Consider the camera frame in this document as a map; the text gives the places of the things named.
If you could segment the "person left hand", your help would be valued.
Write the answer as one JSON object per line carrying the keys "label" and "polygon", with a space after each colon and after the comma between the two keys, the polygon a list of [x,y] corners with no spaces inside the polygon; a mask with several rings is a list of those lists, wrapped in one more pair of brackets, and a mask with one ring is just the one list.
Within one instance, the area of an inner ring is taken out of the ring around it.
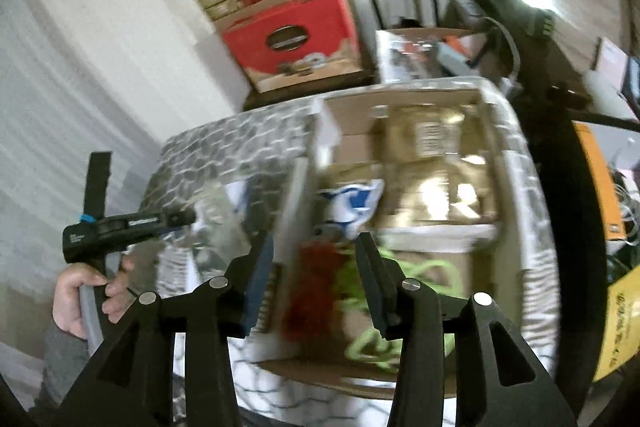
{"label": "person left hand", "polygon": [[134,296],[128,289],[129,275],[133,269],[134,262],[128,256],[122,259],[116,277],[111,280],[85,263],[66,265],[58,276],[54,290],[52,319],[55,325],[64,333],[87,339],[79,299],[79,289],[82,286],[104,290],[102,313],[108,321],[116,324],[134,301]]}

